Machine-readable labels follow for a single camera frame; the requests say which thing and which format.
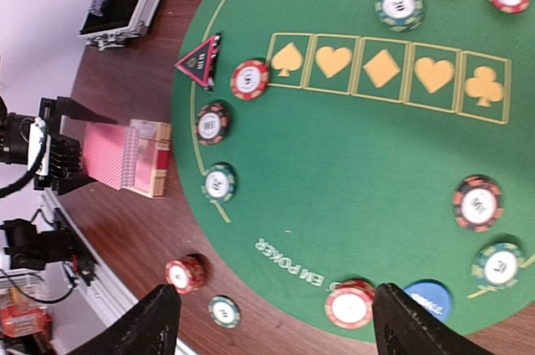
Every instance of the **brown wooden surface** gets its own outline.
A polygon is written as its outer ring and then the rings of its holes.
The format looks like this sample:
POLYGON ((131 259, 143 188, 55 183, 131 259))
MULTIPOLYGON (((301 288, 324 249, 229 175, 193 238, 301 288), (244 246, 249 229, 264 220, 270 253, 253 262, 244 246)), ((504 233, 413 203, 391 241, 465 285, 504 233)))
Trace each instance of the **brown wooden surface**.
MULTIPOLYGON (((73 97, 103 115, 170 122, 173 64, 201 0, 162 0, 146 38, 127 49, 103 53, 88 48, 73 97)), ((82 139, 84 125, 68 120, 65 133, 82 139)), ((305 325, 265 302, 238 280, 204 237, 187 204, 171 162, 165 199, 92 184, 63 196, 61 203, 111 269, 137 296, 165 281, 173 258, 201 253, 210 265, 207 287, 183 297, 180 338, 201 355, 374 354, 375 346, 333 336, 305 325), (239 328, 211 319, 211 297, 224 294, 242 309, 239 328)), ((498 354, 535 353, 535 306, 471 336, 498 354)))

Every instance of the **green felt surface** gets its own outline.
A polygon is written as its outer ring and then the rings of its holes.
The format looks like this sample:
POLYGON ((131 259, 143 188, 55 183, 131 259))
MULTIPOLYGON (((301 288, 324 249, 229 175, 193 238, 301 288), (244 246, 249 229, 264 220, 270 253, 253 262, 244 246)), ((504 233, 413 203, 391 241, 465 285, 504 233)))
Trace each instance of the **green felt surface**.
POLYGON ((214 93, 176 73, 173 137, 181 183, 224 262, 289 315, 326 332, 373 342, 371 324, 348 331, 325 316, 331 284, 354 276, 401 287, 436 279, 454 299, 447 325, 462 334, 475 332, 535 297, 531 266, 522 269, 515 287, 468 299, 478 291, 470 271, 482 246, 513 236, 526 258, 535 253, 535 10, 506 15, 487 0, 424 0, 423 25, 393 33, 377 20, 374 1, 204 0, 181 56, 219 31, 222 47, 214 93), (334 93, 271 86, 258 100, 236 99, 229 85, 234 68, 265 58, 274 33, 279 35, 273 53, 294 42, 311 61, 308 74, 303 75, 305 66, 285 79, 273 71, 272 81, 294 87, 308 82, 304 88, 334 93), (354 50, 358 37, 366 38, 362 54, 351 72, 332 80, 318 70, 313 53, 306 53, 314 44, 354 50), (383 48, 405 74, 377 89, 362 67, 383 48), (436 96, 426 94, 414 75, 411 64, 421 57, 456 65, 453 82, 436 96), (481 66, 495 69, 497 82, 507 85, 508 60, 510 100, 483 108, 463 93, 464 81, 481 66), (232 132, 217 146, 198 147, 197 156, 192 117, 214 99, 230 105, 232 132), (237 193, 222 211, 201 193, 202 171, 218 161, 230 163, 238 176, 237 193), (451 197, 463 178, 480 173, 502 188, 504 215, 489 232, 476 234, 457 225, 451 197))

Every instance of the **diamond symbol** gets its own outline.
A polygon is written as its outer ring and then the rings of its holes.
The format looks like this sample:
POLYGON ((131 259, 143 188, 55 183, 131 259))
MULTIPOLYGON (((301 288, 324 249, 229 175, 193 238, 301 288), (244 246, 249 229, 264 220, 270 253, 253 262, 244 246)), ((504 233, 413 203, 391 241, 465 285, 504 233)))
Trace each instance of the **diamond symbol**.
POLYGON ((380 89, 399 74, 401 69, 390 55, 390 52, 384 48, 366 63, 364 71, 366 71, 375 87, 380 89))

